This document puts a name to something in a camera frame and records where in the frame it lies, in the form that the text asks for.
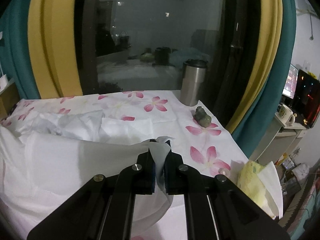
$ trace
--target white mug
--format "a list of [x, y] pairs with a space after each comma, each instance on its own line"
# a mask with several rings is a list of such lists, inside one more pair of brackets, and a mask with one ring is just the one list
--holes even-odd
[[294, 114], [289, 107], [282, 105], [279, 111], [279, 118], [282, 123], [287, 126], [292, 126], [296, 119], [297, 114]]

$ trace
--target computer monitor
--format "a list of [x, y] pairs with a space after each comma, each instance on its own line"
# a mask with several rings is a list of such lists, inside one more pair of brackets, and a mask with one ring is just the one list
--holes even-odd
[[313, 127], [320, 112], [320, 82], [301, 69], [291, 109], [297, 114], [296, 122], [308, 128]]
[[293, 99], [296, 90], [299, 70], [290, 64], [290, 69], [282, 94]]

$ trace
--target pink flower pattern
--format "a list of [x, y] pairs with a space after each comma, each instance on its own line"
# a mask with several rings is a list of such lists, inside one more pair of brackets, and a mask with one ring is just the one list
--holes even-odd
[[30, 106], [33, 102], [34, 102], [34, 100], [25, 100], [24, 104], [23, 104], [23, 107]]
[[74, 96], [73, 96], [73, 97], [62, 98], [61, 101], [60, 101], [60, 103], [62, 104], [64, 101], [66, 101], [67, 99], [71, 99], [71, 98], [74, 98]]
[[0, 121], [0, 124], [2, 124], [3, 127], [8, 127], [9, 125], [12, 124], [12, 122], [9, 120], [3, 119]]
[[164, 104], [166, 104], [167, 102], [168, 102], [167, 99], [160, 100], [160, 97], [154, 97], [152, 99], [152, 103], [144, 106], [143, 109], [146, 112], [150, 112], [150, 111], [152, 111], [153, 107], [155, 106], [156, 109], [158, 109], [159, 111], [165, 112], [165, 111], [167, 111], [167, 109], [164, 107]]
[[133, 116], [124, 116], [121, 118], [122, 121], [134, 121], [135, 117]]
[[99, 95], [98, 100], [101, 100], [101, 99], [107, 98], [107, 97], [108, 97], [107, 95]]
[[214, 146], [210, 146], [207, 149], [206, 158], [193, 146], [190, 147], [190, 156], [196, 162], [205, 165], [206, 169], [209, 169], [210, 174], [215, 176], [219, 174], [220, 168], [226, 168], [230, 170], [230, 166], [222, 160], [217, 159], [217, 151]]
[[193, 135], [199, 135], [201, 133], [209, 133], [213, 136], [217, 136], [221, 133], [221, 130], [214, 129], [214, 128], [218, 127], [218, 125], [216, 125], [215, 123], [211, 123], [211, 125], [209, 127], [204, 128], [204, 127], [200, 126], [195, 119], [193, 119], [193, 122], [198, 126], [198, 128], [193, 127], [193, 126], [186, 126], [186, 129], [190, 133], [192, 133]]
[[32, 109], [34, 109], [34, 107], [30, 108], [25, 114], [20, 115], [18, 120], [22, 119], [24, 121], [24, 119], [28, 116], [28, 114], [30, 114]]
[[144, 238], [142, 236], [135, 236], [132, 237], [131, 240], [144, 240]]
[[65, 109], [61, 108], [58, 112], [58, 114], [68, 114], [71, 111], [71, 109]]
[[144, 90], [139, 90], [139, 91], [126, 91], [126, 92], [122, 92], [124, 94], [128, 94], [128, 97], [130, 98], [132, 95], [135, 95], [137, 98], [143, 98], [143, 94], [141, 92], [143, 92]]

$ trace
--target curtain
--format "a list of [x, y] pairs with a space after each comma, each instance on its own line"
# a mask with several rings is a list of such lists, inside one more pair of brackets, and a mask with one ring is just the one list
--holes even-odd
[[14, 79], [20, 98], [39, 99], [28, 50], [29, 3], [30, 0], [11, 0], [0, 19], [0, 62], [8, 79]]
[[296, 8], [294, 0], [282, 0], [282, 4], [282, 30], [270, 75], [264, 88], [232, 133], [232, 137], [248, 158], [274, 117], [290, 68], [296, 33]]
[[45, 98], [80, 96], [74, 43], [75, 0], [31, 0], [28, 44], [36, 85]]
[[279, 45], [282, 26], [282, 0], [261, 0], [261, 21], [256, 59], [238, 108], [226, 126], [232, 133], [263, 88]]
[[224, 127], [231, 120], [235, 113], [244, 91], [248, 84], [255, 57], [257, 54], [259, 30], [261, 19], [261, 2], [260, 0], [248, 0], [247, 6], [247, 28], [245, 31], [245, 39], [243, 44], [242, 58], [240, 61], [237, 73], [235, 73], [234, 82], [229, 82], [228, 86], [230, 93], [225, 98], [225, 107], [220, 108], [219, 115], [216, 112], [212, 113], [218, 118], [221, 125]]

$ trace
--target stainless steel tumbler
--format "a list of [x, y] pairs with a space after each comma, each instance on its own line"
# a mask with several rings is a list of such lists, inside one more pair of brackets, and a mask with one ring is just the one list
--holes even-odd
[[199, 59], [188, 59], [183, 63], [180, 102], [184, 105], [195, 106], [198, 103], [207, 72], [207, 63]]

